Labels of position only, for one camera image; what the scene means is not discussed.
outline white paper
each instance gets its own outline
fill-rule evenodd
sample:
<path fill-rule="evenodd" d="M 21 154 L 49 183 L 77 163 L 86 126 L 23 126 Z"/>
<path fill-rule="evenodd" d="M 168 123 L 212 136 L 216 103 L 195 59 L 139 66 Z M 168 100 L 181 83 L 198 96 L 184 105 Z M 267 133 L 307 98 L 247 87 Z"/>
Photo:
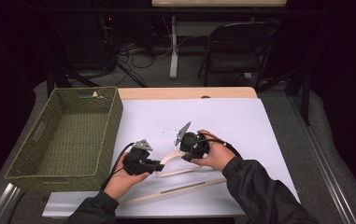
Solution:
<path fill-rule="evenodd" d="M 124 100 L 123 106 L 112 164 L 125 146 L 142 139 L 146 139 L 153 148 L 149 159 L 160 161 L 174 150 L 177 131 L 191 121 L 188 132 L 205 129 L 232 144 L 245 160 L 259 161 L 271 178 L 282 181 L 300 202 L 260 99 Z M 165 165 L 164 171 L 168 173 L 190 167 L 193 164 L 176 158 Z M 168 177 L 157 177 L 154 173 L 135 185 L 123 199 L 221 177 L 221 172 L 207 167 Z M 52 193 L 43 216 L 68 217 L 86 197 L 96 193 Z M 118 217 L 223 217 L 243 214 L 225 183 L 127 204 L 116 210 Z"/>

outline black sleeve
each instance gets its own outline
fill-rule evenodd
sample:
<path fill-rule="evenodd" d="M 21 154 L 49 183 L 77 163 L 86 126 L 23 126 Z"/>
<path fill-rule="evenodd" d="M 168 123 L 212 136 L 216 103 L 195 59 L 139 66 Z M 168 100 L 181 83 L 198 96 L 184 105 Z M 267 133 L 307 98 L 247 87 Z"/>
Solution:
<path fill-rule="evenodd" d="M 319 223 L 258 161 L 235 157 L 222 173 L 231 195 L 253 223 Z"/>
<path fill-rule="evenodd" d="M 95 197 L 85 199 L 64 223 L 115 223 L 117 206 L 116 200 L 99 191 Z"/>

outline chair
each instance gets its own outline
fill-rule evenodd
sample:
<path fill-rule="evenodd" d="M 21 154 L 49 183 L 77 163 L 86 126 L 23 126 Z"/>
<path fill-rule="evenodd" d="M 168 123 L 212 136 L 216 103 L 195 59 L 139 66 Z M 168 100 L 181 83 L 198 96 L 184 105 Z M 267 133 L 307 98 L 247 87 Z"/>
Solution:
<path fill-rule="evenodd" d="M 277 34 L 278 27 L 270 21 L 232 22 L 216 28 L 209 36 L 198 73 L 200 77 L 205 66 L 204 86 L 208 72 L 258 73 L 257 88 Z"/>

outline woven basket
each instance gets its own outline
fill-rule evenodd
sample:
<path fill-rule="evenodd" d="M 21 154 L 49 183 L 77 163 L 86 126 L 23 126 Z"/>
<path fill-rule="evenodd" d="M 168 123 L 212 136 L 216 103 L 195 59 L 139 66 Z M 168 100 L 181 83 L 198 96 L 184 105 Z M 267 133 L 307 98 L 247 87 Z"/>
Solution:
<path fill-rule="evenodd" d="M 116 87 L 55 89 L 6 180 L 27 192 L 99 190 L 121 114 Z"/>

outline cable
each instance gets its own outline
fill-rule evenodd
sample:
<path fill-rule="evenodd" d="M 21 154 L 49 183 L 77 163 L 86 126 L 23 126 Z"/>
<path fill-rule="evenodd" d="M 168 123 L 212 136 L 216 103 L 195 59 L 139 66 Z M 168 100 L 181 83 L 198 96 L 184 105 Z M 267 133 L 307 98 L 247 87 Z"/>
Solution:
<path fill-rule="evenodd" d="M 87 79 L 93 79 L 93 78 L 98 78 L 98 77 L 105 77 L 107 75 L 111 75 L 113 74 L 117 69 L 117 66 L 113 66 L 113 69 L 105 69 L 104 71 L 97 73 L 97 74 L 93 74 L 93 75 L 87 75 L 87 76 L 83 76 Z"/>
<path fill-rule="evenodd" d="M 129 55 L 126 56 L 126 57 L 127 57 L 127 60 L 123 60 L 123 59 L 121 59 L 119 56 L 117 56 L 117 59 L 119 59 L 122 63 L 128 63 L 128 61 L 129 61 Z"/>
<path fill-rule="evenodd" d="M 213 138 L 216 138 L 216 139 L 219 139 L 219 140 L 221 140 L 220 138 L 218 138 L 217 136 L 215 136 L 215 135 L 213 135 L 213 134 L 211 134 L 211 133 L 201 133 L 202 135 L 207 135 L 207 136 L 211 136 L 211 137 L 213 137 Z"/>
<path fill-rule="evenodd" d="M 128 71 L 124 66 L 122 66 L 121 64 L 117 64 L 117 66 L 123 71 L 125 72 L 133 81 L 135 81 L 137 84 L 139 84 L 139 86 L 141 87 L 148 87 L 148 84 L 146 84 L 146 82 L 143 82 L 143 78 L 137 74 L 142 80 L 140 80 L 139 78 L 135 77 L 134 74 L 132 74 L 130 71 Z"/>
<path fill-rule="evenodd" d="M 114 174 L 116 174 L 116 173 L 120 170 L 120 169 L 119 169 L 118 171 L 114 172 L 114 171 L 116 170 L 117 164 L 119 163 L 119 161 L 120 161 L 122 155 L 124 154 L 124 152 L 128 149 L 128 147 L 131 147 L 133 144 L 134 144 L 134 143 L 128 144 L 128 145 L 122 150 L 122 152 L 120 153 L 119 157 L 118 157 L 118 158 L 116 159 L 116 161 L 114 162 L 113 168 L 112 168 L 111 171 L 110 171 L 110 175 L 109 175 L 108 178 L 105 180 L 105 182 L 102 184 L 101 189 L 105 189 L 105 187 L 107 186 L 107 183 L 108 183 L 108 181 L 111 179 L 111 177 L 112 177 Z"/>
<path fill-rule="evenodd" d="M 127 77 L 128 75 L 125 75 L 117 84 L 115 84 L 114 86 L 118 86 L 120 85 L 124 80 L 125 78 Z"/>
<path fill-rule="evenodd" d="M 135 65 L 134 56 L 132 56 L 132 58 L 131 58 L 131 64 L 135 68 L 148 68 L 148 67 L 150 67 L 150 66 L 152 66 L 154 64 L 154 60 L 155 60 L 154 55 L 151 54 L 150 56 L 151 56 L 151 62 L 149 64 L 145 65 L 145 66 L 137 66 L 137 65 Z"/>
<path fill-rule="evenodd" d="M 140 76 L 136 71 L 131 70 L 131 73 L 134 73 L 135 75 L 137 75 L 137 76 L 142 80 L 142 82 L 146 85 L 146 87 L 149 86 L 149 85 L 146 83 L 145 79 L 144 79 L 142 76 Z"/>
<path fill-rule="evenodd" d="M 222 141 L 218 138 L 213 138 L 213 139 L 202 139 L 202 140 L 198 140 L 195 142 L 190 143 L 190 146 L 193 146 L 197 143 L 202 143 L 202 142 L 217 142 L 217 143 L 221 143 L 223 144 L 225 147 L 227 147 L 228 149 L 230 149 L 237 157 L 242 158 L 241 154 L 239 154 L 239 152 L 228 142 Z"/>
<path fill-rule="evenodd" d="M 169 38 L 171 39 L 171 41 L 170 41 L 171 44 L 170 44 L 170 47 L 169 47 L 168 52 L 165 53 L 164 55 L 161 55 L 161 56 L 158 56 L 158 57 L 163 57 L 163 56 L 165 56 L 165 55 L 168 55 L 169 52 L 171 52 L 171 49 L 172 49 L 172 46 L 173 46 L 172 37 L 171 37 L 171 31 L 169 31 L 169 27 L 168 27 L 168 25 L 166 24 L 166 21 L 165 21 L 165 18 L 164 18 L 164 17 L 163 17 L 163 21 L 164 21 L 165 28 L 166 28 L 166 30 L 168 31 Z"/>
<path fill-rule="evenodd" d="M 153 48 L 153 49 L 162 49 L 161 52 L 159 52 L 158 54 L 155 54 L 156 57 L 161 58 L 161 57 L 166 56 L 167 54 L 169 54 L 169 52 L 171 51 L 171 48 L 167 48 L 167 47 L 166 47 L 167 44 L 168 44 L 167 41 L 165 41 L 165 44 L 164 44 L 164 47 L 163 47 L 163 48 Z"/>
<path fill-rule="evenodd" d="M 113 173 L 113 175 L 116 174 L 116 173 L 118 173 L 120 170 L 125 169 L 126 167 L 127 167 L 127 166 L 123 166 L 122 168 L 118 169 L 116 172 Z"/>

